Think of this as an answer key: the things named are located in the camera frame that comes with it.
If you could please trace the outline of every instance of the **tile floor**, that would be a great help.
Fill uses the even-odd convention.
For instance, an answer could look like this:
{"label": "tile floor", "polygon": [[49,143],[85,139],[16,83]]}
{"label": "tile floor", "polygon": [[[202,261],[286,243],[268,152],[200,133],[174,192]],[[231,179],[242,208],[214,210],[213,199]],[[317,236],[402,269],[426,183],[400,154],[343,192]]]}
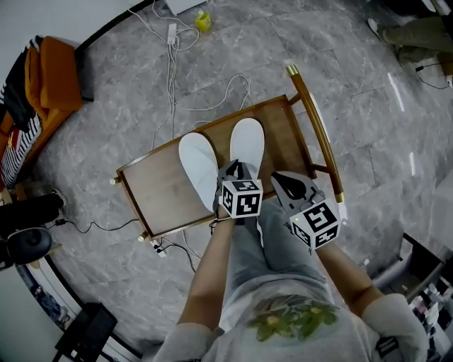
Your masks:
{"label": "tile floor", "polygon": [[[356,262],[368,258],[372,275],[395,260],[404,231],[442,252],[429,237],[430,207],[433,190],[453,165],[452,92],[422,84],[414,67],[402,69],[365,22],[368,16],[387,25],[408,19],[377,0],[210,0],[203,8],[214,25],[178,54],[178,102],[212,106],[234,74],[251,81],[247,105],[292,95],[285,65],[295,63],[321,108],[345,187],[348,224],[338,244]],[[181,19],[192,23],[196,11]],[[140,15],[166,34],[167,22],[150,8]],[[191,36],[181,35],[184,45]],[[166,57],[163,43],[134,16],[85,53],[81,85],[96,101],[63,124],[35,167],[37,180],[68,196],[68,217],[81,228],[91,220],[113,227],[134,217],[122,190],[109,179],[151,149],[151,136],[167,113]],[[389,77],[400,90],[404,111]],[[424,70],[423,77],[442,85],[436,67]],[[177,109],[174,136],[190,131],[196,121],[238,110],[245,92],[244,82],[236,79],[221,107]],[[321,160],[303,109],[297,116],[312,155]],[[157,133],[156,146],[171,137],[169,122]],[[325,177],[319,184],[329,194]],[[150,244],[137,241],[139,232],[137,224],[112,233],[94,228],[86,235],[71,225],[53,228],[63,248],[52,258],[81,298],[102,302],[119,320],[117,333],[143,351],[174,325],[193,273],[184,251],[170,249],[161,259]],[[187,232],[198,252],[209,235],[206,225]],[[181,243],[181,234],[172,240]]]}

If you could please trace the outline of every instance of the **orange sofa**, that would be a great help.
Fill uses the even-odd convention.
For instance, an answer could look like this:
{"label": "orange sofa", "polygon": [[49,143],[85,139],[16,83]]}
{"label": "orange sofa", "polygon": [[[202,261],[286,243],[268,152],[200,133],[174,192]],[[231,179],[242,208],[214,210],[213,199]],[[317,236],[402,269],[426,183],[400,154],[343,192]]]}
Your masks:
{"label": "orange sofa", "polygon": [[[31,47],[25,60],[25,95],[42,120],[42,132],[25,159],[27,165],[65,119],[82,106],[74,48],[53,37],[44,38],[39,53]],[[6,112],[0,124],[0,155],[13,126]]]}

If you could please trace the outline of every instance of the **black and white cube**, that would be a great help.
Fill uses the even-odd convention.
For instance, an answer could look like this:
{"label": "black and white cube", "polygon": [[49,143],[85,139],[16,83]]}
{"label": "black and white cube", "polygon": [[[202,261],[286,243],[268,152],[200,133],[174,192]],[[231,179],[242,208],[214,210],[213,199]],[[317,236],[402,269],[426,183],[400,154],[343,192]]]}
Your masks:
{"label": "black and white cube", "polygon": [[260,180],[224,181],[219,203],[230,217],[247,218],[260,214],[263,186]]}
{"label": "black and white cube", "polygon": [[299,212],[289,222],[292,233],[313,250],[329,243],[340,232],[338,207],[331,199]]}

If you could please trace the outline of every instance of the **green flower graphic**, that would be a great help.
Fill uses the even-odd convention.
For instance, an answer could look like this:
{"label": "green flower graphic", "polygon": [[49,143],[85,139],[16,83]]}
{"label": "green flower graphic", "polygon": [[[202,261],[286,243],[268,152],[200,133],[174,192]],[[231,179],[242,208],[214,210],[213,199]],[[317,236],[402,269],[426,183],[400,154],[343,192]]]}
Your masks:
{"label": "green flower graphic", "polygon": [[274,334],[284,338],[304,340],[311,336],[321,325],[332,325],[337,317],[336,307],[312,301],[307,305],[288,306],[282,303],[282,297],[264,300],[255,309],[258,316],[248,323],[249,328],[257,328],[256,339],[267,341]]}
{"label": "green flower graphic", "polygon": [[258,328],[256,339],[260,342],[267,341],[275,333],[284,338],[294,338],[294,333],[291,330],[290,324],[292,316],[284,311],[276,311],[274,313],[265,313],[257,316],[250,321],[250,328]]}

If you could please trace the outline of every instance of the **wall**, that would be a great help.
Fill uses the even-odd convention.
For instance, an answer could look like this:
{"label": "wall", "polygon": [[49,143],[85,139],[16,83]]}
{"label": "wall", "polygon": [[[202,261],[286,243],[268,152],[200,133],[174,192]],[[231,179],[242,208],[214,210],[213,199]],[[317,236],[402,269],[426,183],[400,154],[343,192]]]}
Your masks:
{"label": "wall", "polygon": [[81,44],[142,0],[0,0],[0,83],[35,35]]}
{"label": "wall", "polygon": [[0,290],[0,360],[50,362],[63,331],[34,299],[15,267],[0,271]]}

